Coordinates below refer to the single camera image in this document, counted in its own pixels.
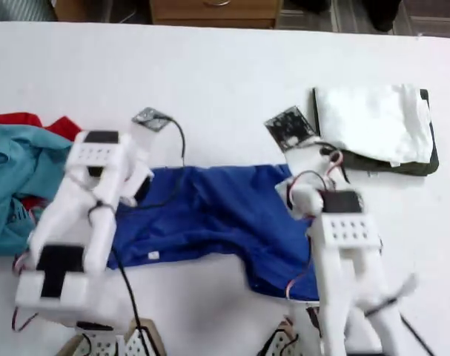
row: folded white towel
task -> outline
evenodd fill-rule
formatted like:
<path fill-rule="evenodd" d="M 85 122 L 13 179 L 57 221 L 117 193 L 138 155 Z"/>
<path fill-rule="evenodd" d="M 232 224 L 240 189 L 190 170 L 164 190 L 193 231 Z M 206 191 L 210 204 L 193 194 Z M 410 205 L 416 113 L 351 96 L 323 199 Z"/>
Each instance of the folded white towel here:
<path fill-rule="evenodd" d="M 416 87 L 317 88 L 315 96 L 325 141 L 392 165 L 430 162 L 431 116 Z"/>

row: wooden cabinet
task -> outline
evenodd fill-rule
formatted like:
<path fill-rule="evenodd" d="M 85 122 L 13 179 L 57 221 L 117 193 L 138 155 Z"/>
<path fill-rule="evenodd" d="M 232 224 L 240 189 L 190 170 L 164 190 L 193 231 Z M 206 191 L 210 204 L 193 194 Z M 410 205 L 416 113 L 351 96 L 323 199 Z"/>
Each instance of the wooden cabinet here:
<path fill-rule="evenodd" d="M 154 24 L 274 27 L 280 0 L 150 0 Z"/>

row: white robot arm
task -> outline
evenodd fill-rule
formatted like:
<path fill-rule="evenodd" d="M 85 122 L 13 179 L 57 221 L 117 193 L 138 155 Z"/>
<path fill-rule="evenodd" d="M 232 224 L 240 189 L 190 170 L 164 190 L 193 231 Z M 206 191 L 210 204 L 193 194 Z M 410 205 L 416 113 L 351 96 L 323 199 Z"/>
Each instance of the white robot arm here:
<path fill-rule="evenodd" d="M 394 295 L 388 289 L 380 256 L 376 225 L 364 211 L 360 195 L 345 180 L 342 153 L 312 136 L 286 153 L 294 177 L 276 188 L 294 219 L 313 217 L 308 230 L 320 296 L 319 338 L 304 330 L 305 306 L 296 304 L 297 332 L 304 355 L 346 356 L 345 330 L 355 309 L 369 312 Z M 354 275 L 343 264 L 349 261 Z M 395 305 L 368 313 L 384 355 L 403 356 L 403 323 Z M 368 345 L 364 352 L 380 352 Z"/>
<path fill-rule="evenodd" d="M 79 329 L 128 330 L 129 300 L 107 290 L 106 264 L 119 201 L 136 206 L 147 193 L 146 158 L 125 133 L 77 135 L 55 199 L 30 235 L 31 269 L 20 276 L 17 306 Z"/>

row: black wire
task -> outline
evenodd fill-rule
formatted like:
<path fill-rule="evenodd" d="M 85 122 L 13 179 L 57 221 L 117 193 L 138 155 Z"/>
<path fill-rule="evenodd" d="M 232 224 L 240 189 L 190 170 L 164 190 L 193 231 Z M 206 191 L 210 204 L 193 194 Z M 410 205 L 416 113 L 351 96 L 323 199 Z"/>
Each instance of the black wire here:
<path fill-rule="evenodd" d="M 381 312 L 383 309 L 388 308 L 389 306 L 392 306 L 399 300 L 399 297 L 390 297 L 384 302 L 382 302 L 380 305 L 375 306 L 372 309 L 369 309 L 365 312 L 365 317 L 371 317 L 375 315 L 378 312 Z M 401 320 L 404 324 L 404 326 L 412 333 L 412 336 L 419 342 L 421 347 L 428 353 L 429 356 L 435 356 L 435 353 L 431 350 L 431 348 L 427 345 L 427 343 L 424 341 L 424 339 L 421 338 L 421 336 L 416 332 L 416 330 L 412 327 L 412 325 L 407 321 L 407 319 L 400 314 Z"/>
<path fill-rule="evenodd" d="M 316 176 L 320 179 L 320 182 L 322 182 L 323 188 L 324 188 L 326 191 L 328 190 L 327 185 L 326 185 L 326 183 L 325 183 L 325 180 L 324 180 L 323 177 L 322 177 L 320 174 L 318 174 L 316 171 L 312 171 L 312 170 L 303 171 L 303 172 L 300 172 L 299 174 L 297 174 L 297 177 L 300 178 L 301 176 L 303 176 L 304 174 L 307 174 L 307 173 L 312 173 L 312 174 L 316 175 Z"/>
<path fill-rule="evenodd" d="M 131 208 L 131 209 L 126 210 L 125 213 L 130 213 L 130 212 L 133 212 L 133 211 L 149 210 L 149 209 L 153 209 L 153 208 L 161 208 L 162 206 L 165 206 L 169 202 L 174 200 L 176 198 L 176 196 L 180 192 L 180 188 L 181 188 L 181 185 L 182 185 L 183 177 L 185 175 L 185 149 L 187 147 L 186 146 L 186 141 L 185 141 L 185 134 L 183 133 L 182 126 L 180 126 L 180 124 L 177 121 L 175 121 L 174 119 L 172 119 L 171 117 L 168 117 L 168 116 L 155 116 L 154 118 L 145 120 L 145 121 L 143 121 L 141 123 L 146 123 L 146 122 L 149 122 L 149 121 L 152 121 L 152 120 L 155 120 L 155 119 L 163 119 L 163 120 L 172 122 L 179 129 L 180 136 L 182 138 L 182 153 L 180 155 L 180 158 L 182 158 L 182 173 L 180 174 L 180 177 L 177 178 L 175 187 L 173 187 L 171 195 L 169 195 L 165 200 L 163 200 L 162 202 L 154 203 L 154 204 L 137 206 L 135 208 Z"/>
<path fill-rule="evenodd" d="M 91 222 L 90 215 L 93 211 L 95 211 L 98 208 L 108 208 L 113 212 L 113 215 L 116 215 L 116 212 L 114 211 L 114 207 L 111 204 L 107 204 L 106 202 L 103 202 L 102 200 L 97 200 L 96 204 L 92 208 L 88 209 L 87 217 L 88 217 L 88 222 L 90 223 L 90 225 L 93 224 Z"/>
<path fill-rule="evenodd" d="M 133 305 L 134 319 L 136 320 L 136 328 L 139 331 L 139 336 L 141 337 L 142 347 L 144 348 L 145 354 L 147 356 L 150 356 L 149 349 L 145 343 L 144 335 L 142 333 L 141 320 L 139 319 L 139 313 L 137 311 L 136 299 L 134 298 L 133 289 L 130 286 L 128 276 L 126 275 L 124 266 L 122 265 L 121 259 L 119 258 L 118 251 L 114 247 L 111 247 L 111 251 L 113 252 L 114 258 L 116 259 L 116 262 L 118 263 L 118 268 L 121 271 L 122 278 L 124 279 L 124 282 L 126 283 L 126 287 L 128 288 L 130 302 Z"/>
<path fill-rule="evenodd" d="M 435 356 L 435 353 L 431 350 L 431 348 L 427 345 L 424 339 L 416 332 L 416 330 L 412 327 L 412 325 L 408 322 L 408 320 L 401 314 L 401 320 L 406 328 L 412 333 L 412 336 L 419 342 L 421 347 L 427 352 L 430 356 Z"/>
<path fill-rule="evenodd" d="M 272 344 L 272 340 L 274 339 L 274 336 L 276 336 L 276 334 L 278 332 L 285 332 L 285 330 L 282 328 L 278 328 L 278 329 L 274 330 L 272 335 L 264 343 L 264 346 L 262 347 L 262 349 L 260 349 L 259 352 L 257 353 L 257 356 L 265 356 L 265 353 L 269 350 L 269 346 Z"/>
<path fill-rule="evenodd" d="M 279 356 L 283 356 L 285 349 L 287 349 L 293 343 L 296 343 L 298 340 L 299 340 L 299 334 L 297 334 L 296 337 L 293 340 L 289 341 L 288 343 L 286 343 L 284 345 L 284 347 L 282 348 L 281 352 L 279 353 Z"/>
<path fill-rule="evenodd" d="M 328 155 L 331 155 L 331 154 L 332 154 L 333 152 L 335 152 L 335 151 L 341 151 L 341 150 L 340 150 L 339 148 L 337 148 L 336 146 L 332 145 L 331 143 L 325 142 L 325 141 L 312 142 L 312 143 L 310 144 L 310 146 L 312 146 L 312 145 L 318 145 L 318 146 L 324 146 L 324 147 L 329 147 L 329 148 L 331 148 L 332 151 L 330 151 L 330 152 L 328 153 Z M 342 162 L 342 164 L 340 165 L 340 170 L 342 171 L 342 175 L 343 175 L 343 178 L 345 179 L 345 181 L 346 181 L 348 184 L 350 184 L 350 180 L 348 179 L 348 175 L 347 175 L 347 173 L 346 173 L 346 169 L 345 169 L 344 163 L 345 163 L 345 157 L 343 157 L 343 162 Z"/>
<path fill-rule="evenodd" d="M 90 356 L 91 355 L 91 351 L 93 350 L 93 344 L 91 343 L 90 338 L 86 335 L 86 334 L 82 334 L 83 337 L 86 339 L 86 342 L 88 343 L 89 347 L 90 347 L 90 351 L 88 351 L 86 354 L 84 354 L 83 356 Z"/>

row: white table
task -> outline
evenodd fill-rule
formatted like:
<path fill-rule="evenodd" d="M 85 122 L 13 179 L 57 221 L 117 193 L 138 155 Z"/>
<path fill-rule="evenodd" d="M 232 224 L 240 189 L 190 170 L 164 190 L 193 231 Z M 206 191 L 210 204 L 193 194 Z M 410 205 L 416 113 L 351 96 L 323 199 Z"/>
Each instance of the white table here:
<path fill-rule="evenodd" d="M 312 117 L 313 86 L 401 82 L 429 89 L 439 171 L 350 179 L 380 225 L 391 284 L 411 271 L 422 278 L 401 309 L 438 355 L 450 355 L 450 39 L 0 23 L 0 113 L 29 111 L 45 123 L 68 115 L 87 129 L 128 130 L 130 118 L 152 106 L 182 124 L 189 165 L 282 163 L 262 123 L 292 105 Z M 179 164 L 172 126 L 152 142 L 144 131 L 135 135 L 154 166 Z M 246 289 L 235 257 L 128 274 L 141 316 L 154 319 L 172 356 L 255 355 L 287 311 Z M 15 290 L 10 259 L 0 258 L 0 356 L 53 355 L 73 332 L 37 320 L 11 333 Z M 407 340 L 408 355 L 424 355 Z"/>

